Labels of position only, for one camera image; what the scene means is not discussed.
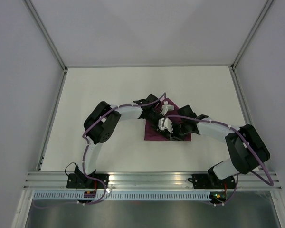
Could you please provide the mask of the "purple cloth napkin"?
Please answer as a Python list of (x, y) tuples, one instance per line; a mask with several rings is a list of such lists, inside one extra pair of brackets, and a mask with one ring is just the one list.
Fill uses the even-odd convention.
[[(166, 117), (168, 115), (181, 115), (181, 114), (183, 114), (183, 112), (182, 112), (183, 109), (185, 111), (189, 109), (189, 108), (187, 108), (187, 106), (184, 106), (181, 108), (181, 111), (178, 111), (179, 107), (172, 100), (170, 100), (169, 98), (166, 98), (164, 101), (168, 101), (169, 104), (174, 105), (174, 111), (169, 111), (164, 117)], [(161, 112), (161, 107), (162, 107), (164, 101), (158, 103), (155, 107), (153, 107), (158, 113)], [(173, 123), (179, 123), (182, 121), (182, 119), (179, 117), (169, 117), (169, 119)], [(153, 130), (146, 130), (146, 128), (145, 128), (144, 139), (146, 141), (169, 141), (169, 136), (170, 136), (170, 133), (168, 131), (155, 132)]]

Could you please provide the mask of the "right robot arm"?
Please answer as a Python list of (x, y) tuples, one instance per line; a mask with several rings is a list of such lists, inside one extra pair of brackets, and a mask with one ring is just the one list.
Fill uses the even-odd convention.
[[(180, 123), (173, 123), (173, 117), (180, 118)], [(255, 168), (261, 167), (265, 178), (257, 175), (265, 184), (273, 186), (264, 163), (270, 159), (270, 153), (254, 126), (232, 126), (215, 121), (207, 115), (196, 115), (190, 106), (177, 111), (176, 115), (167, 115), (158, 121), (160, 130), (180, 140), (188, 134), (208, 136), (225, 143), (229, 158), (208, 169), (207, 181), (214, 188), (222, 185), (226, 178), (237, 174), (255, 174)]]

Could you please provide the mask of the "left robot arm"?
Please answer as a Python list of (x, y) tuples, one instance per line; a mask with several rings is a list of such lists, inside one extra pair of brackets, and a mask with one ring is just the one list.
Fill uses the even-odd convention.
[(90, 188), (96, 171), (96, 161), (102, 145), (109, 140), (120, 121), (131, 119), (149, 120), (155, 108), (166, 98), (163, 93), (159, 98), (149, 94), (146, 99), (136, 100), (129, 104), (111, 105), (101, 101), (84, 122), (85, 150), (81, 164), (75, 171), (77, 182), (83, 188)]

